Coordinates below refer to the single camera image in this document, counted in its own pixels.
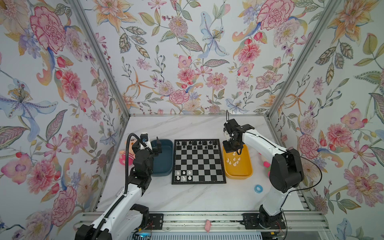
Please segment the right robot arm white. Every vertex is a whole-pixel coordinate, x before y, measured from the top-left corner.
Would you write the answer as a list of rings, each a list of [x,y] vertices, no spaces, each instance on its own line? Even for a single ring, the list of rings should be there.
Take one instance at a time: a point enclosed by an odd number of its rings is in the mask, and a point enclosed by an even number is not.
[[[226,152],[241,153],[244,146],[251,147],[270,161],[269,180],[272,187],[260,206],[257,223],[270,228],[283,214],[283,206],[291,192],[304,180],[304,171],[297,150],[288,150],[261,135],[249,124],[239,125],[235,119],[224,123]]]

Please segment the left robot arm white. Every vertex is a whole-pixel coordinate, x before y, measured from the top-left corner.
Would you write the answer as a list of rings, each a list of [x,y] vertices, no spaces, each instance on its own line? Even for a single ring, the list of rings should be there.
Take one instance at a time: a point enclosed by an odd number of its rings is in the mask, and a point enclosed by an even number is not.
[[[76,240],[127,240],[130,236],[134,237],[154,227],[149,208],[139,205],[137,201],[151,183],[154,158],[162,152],[162,145],[156,139],[157,146],[152,147],[147,133],[140,136],[131,133],[127,139],[126,154],[129,153],[131,137],[137,139],[132,146],[135,159],[131,169],[126,164],[124,189],[92,224],[80,226],[75,235]]]

